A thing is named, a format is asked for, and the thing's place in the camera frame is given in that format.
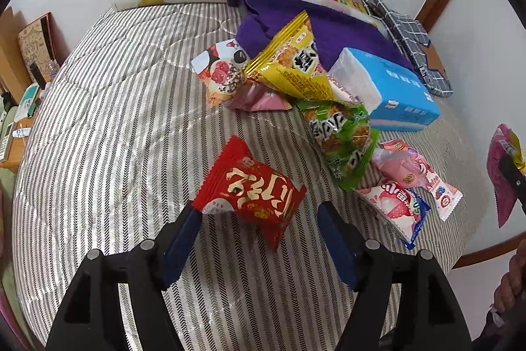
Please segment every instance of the blue gripper pad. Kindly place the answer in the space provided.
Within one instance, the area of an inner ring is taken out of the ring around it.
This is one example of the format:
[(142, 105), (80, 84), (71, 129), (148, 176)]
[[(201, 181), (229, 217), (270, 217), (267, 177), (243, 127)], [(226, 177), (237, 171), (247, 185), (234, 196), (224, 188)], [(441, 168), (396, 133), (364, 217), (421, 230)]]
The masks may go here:
[(356, 227), (343, 221), (330, 201), (318, 207), (318, 228), (340, 279), (356, 289), (365, 275), (361, 266), (364, 239)]
[(194, 247), (197, 234), (201, 229), (203, 214), (191, 206), (191, 202), (186, 205), (181, 212), (174, 227), (174, 240), (164, 253), (164, 270), (162, 272), (162, 282), (168, 288), (179, 279), (186, 260)]

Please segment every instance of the bottle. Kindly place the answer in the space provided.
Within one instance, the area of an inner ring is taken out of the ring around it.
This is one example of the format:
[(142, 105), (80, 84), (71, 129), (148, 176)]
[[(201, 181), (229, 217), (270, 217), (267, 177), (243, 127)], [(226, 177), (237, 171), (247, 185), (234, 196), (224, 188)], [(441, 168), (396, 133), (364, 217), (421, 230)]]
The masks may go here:
[(55, 77), (57, 76), (57, 74), (59, 73), (60, 71), (60, 66), (59, 64), (57, 63), (56, 60), (51, 60), (48, 64), (47, 64), (47, 69), (49, 71), (49, 76), (51, 76), (51, 81), (54, 81), (55, 80)]

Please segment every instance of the human hand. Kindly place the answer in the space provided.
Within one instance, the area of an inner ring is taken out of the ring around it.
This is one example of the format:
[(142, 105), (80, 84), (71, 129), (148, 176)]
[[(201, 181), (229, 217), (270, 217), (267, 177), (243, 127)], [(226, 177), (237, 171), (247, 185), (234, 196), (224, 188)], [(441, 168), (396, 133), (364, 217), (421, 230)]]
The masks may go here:
[(524, 286), (522, 271), (526, 265), (526, 239), (522, 240), (517, 253), (510, 259), (510, 270), (503, 275), (499, 287), (493, 295), (493, 304), (499, 313), (504, 313), (515, 305), (515, 296)]

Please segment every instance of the book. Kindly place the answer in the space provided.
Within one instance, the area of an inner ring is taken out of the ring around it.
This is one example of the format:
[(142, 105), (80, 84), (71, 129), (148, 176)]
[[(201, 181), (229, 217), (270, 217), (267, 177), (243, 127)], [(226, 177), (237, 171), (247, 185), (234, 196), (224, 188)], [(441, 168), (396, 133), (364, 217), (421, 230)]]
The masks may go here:
[(18, 45), (31, 80), (35, 82), (30, 71), (30, 65), (36, 63), (46, 82), (51, 81), (47, 65), (50, 61), (56, 60), (51, 31), (51, 13), (47, 13), (28, 24), (18, 34)]

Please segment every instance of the purple cloth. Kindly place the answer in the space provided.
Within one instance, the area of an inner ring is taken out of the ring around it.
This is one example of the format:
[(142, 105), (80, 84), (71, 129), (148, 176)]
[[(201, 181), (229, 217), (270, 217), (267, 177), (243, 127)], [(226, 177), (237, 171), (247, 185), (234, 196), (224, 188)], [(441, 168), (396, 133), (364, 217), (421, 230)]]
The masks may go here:
[(343, 48), (370, 52), (414, 72), (413, 65), (391, 41), (372, 24), (299, 0), (227, 0), (231, 7), (245, 3), (248, 15), (237, 31), (236, 40), (250, 58), (257, 56), (273, 36), (301, 11), (307, 11), (320, 61), (326, 70), (338, 60)]

